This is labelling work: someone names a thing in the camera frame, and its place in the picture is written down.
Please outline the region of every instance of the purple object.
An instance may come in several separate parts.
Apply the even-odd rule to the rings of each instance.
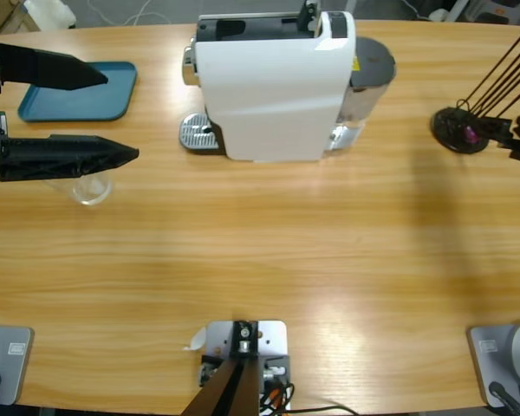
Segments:
[[[465,127],[465,138],[466,141],[472,145],[475,145],[479,142],[479,136],[474,132],[474,129],[470,126]]]

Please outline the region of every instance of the table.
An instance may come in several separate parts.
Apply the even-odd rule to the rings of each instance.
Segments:
[[[0,325],[36,333],[21,403],[179,414],[198,391],[199,354],[183,351],[195,332],[271,318],[289,328],[295,407],[481,406],[465,331],[520,320],[520,162],[450,153],[428,122],[520,28],[359,22],[393,51],[396,81],[354,149],[286,164],[179,146],[180,121],[202,110],[180,75],[193,30],[0,38],[139,71],[114,122],[25,124],[27,86],[0,96],[14,137],[96,133],[141,152],[95,207],[0,183]]]

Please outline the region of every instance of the label sticker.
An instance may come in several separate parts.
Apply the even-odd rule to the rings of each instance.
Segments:
[[[496,353],[498,351],[495,340],[485,340],[479,342],[479,350],[482,353]]]
[[[11,342],[8,348],[8,355],[23,355],[25,354],[26,344],[21,342]]]

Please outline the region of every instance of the white paper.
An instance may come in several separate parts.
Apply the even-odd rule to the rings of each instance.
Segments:
[[[198,351],[206,344],[206,327],[202,327],[192,337],[188,347],[184,347],[183,351]]]

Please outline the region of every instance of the clear plastic cup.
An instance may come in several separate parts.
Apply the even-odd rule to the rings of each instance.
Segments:
[[[44,182],[83,205],[99,204],[107,198],[114,187],[107,172],[93,173],[77,179],[53,179]]]

